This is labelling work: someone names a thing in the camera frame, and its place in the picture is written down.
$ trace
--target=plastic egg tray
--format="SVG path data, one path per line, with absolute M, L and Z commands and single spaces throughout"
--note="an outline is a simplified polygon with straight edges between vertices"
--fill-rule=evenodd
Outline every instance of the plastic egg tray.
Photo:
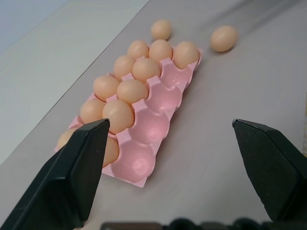
M 160 61 L 161 76 L 154 76 L 146 82 L 148 99 L 132 104 L 135 115 L 133 126 L 116 135 L 109 132 L 109 137 L 118 142 L 119 157 L 102 169 L 104 174 L 144 187 L 154 170 L 155 157 L 161 142 L 168 134 L 170 120 L 180 107 L 183 91 L 190 84 L 193 72 L 201 61 L 202 50 L 199 53 L 200 60 L 189 64 L 185 69 L 178 69 L 170 58 Z M 122 80 L 133 78 L 130 73 L 122 77 Z M 96 98 L 94 93 L 87 100 L 93 98 Z M 116 94 L 106 102 L 115 99 Z M 79 128 L 82 125 L 80 116 L 76 116 L 69 128 Z

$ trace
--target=gray table surface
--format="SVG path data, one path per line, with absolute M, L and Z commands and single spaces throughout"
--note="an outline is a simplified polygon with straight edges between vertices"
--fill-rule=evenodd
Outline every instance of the gray table surface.
M 203 62 L 145 187 L 103 175 L 84 229 L 97 230 L 107 220 L 268 220 L 246 175 L 231 123 L 242 118 L 269 125 L 302 149 L 307 0 L 150 1 L 1 165 L 0 224 L 52 156 L 93 80 L 112 71 L 134 39 L 150 42 L 150 26 L 160 18 L 172 22 L 172 44 L 192 40 L 205 50 Z M 240 40 L 231 52 L 219 55 L 209 50 L 209 37 L 222 24 L 236 26 Z

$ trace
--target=egg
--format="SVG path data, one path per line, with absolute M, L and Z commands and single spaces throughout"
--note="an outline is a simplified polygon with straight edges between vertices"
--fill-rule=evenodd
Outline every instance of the egg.
M 199 61 L 200 55 L 194 43 L 184 41 L 174 50 L 173 62 L 179 69 L 184 69 L 188 64 Z
M 102 111 L 102 117 L 110 120 L 110 131 L 113 134 L 132 127 L 134 123 L 134 115 L 131 108 L 122 100 L 112 100 L 106 103 Z
M 134 59 L 145 57 L 148 58 L 149 48 L 146 42 L 142 40 L 136 40 L 131 43 L 128 48 L 127 54 Z
M 114 63 L 113 72 L 117 80 L 121 81 L 121 77 L 132 72 L 132 66 L 135 59 L 129 55 L 122 55 Z
M 163 59 L 172 59 L 173 50 L 171 45 L 165 40 L 156 40 L 152 43 L 149 49 L 149 58 L 155 62 L 159 62 Z
M 119 85 L 119 81 L 109 75 L 103 75 L 95 79 L 93 83 L 94 94 L 102 101 L 113 96 Z
M 129 79 L 119 84 L 116 94 L 119 99 L 132 106 L 133 103 L 148 98 L 148 89 L 139 80 Z
M 57 143 L 57 148 L 61 149 L 64 145 L 67 144 L 67 142 L 69 141 L 69 139 L 71 138 L 72 134 L 74 133 L 74 131 L 76 131 L 76 128 L 71 128 L 69 130 L 67 130 L 66 132 L 64 132 Z
M 151 27 L 151 34 L 154 40 L 166 40 L 172 33 L 171 23 L 167 20 L 158 20 Z
M 97 98 L 93 98 L 85 102 L 80 110 L 80 118 L 83 123 L 87 124 L 93 121 L 102 119 L 102 111 L 105 107 L 105 102 Z
M 119 156 L 118 143 L 114 141 L 112 138 L 107 138 L 104 163 L 102 167 L 104 168 L 110 163 L 113 163 L 114 161 L 116 161 L 118 156 Z
M 210 46 L 216 52 L 224 52 L 231 49 L 237 41 L 236 29 L 229 25 L 217 28 L 210 38 Z
M 138 59 L 133 67 L 132 74 L 136 80 L 146 83 L 146 80 L 154 76 L 160 76 L 161 71 L 157 63 L 149 58 Z

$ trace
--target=egg carton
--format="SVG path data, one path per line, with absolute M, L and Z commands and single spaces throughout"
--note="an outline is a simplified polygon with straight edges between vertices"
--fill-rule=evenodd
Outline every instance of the egg carton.
M 132 104 L 135 117 L 133 126 L 116 135 L 109 132 L 109 137 L 118 142 L 119 157 L 103 168 L 102 173 L 144 187 L 154 170 L 161 142 L 168 134 L 170 120 L 180 107 L 183 92 L 201 61 L 202 50 L 199 53 L 200 60 L 189 64 L 185 69 L 178 69 L 170 58 L 160 61 L 161 76 L 154 76 L 146 82 L 148 98 Z M 122 77 L 123 81 L 128 79 L 134 79 L 131 73 Z M 93 98 L 97 98 L 94 93 L 87 101 Z M 116 94 L 106 101 L 115 99 Z M 80 116 L 76 116 L 69 128 L 79 128 L 83 124 Z

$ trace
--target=white wall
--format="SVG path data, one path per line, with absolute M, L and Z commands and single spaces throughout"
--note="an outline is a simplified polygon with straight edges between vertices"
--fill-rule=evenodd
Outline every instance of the white wall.
M 69 0 L 0 0 L 0 53 Z

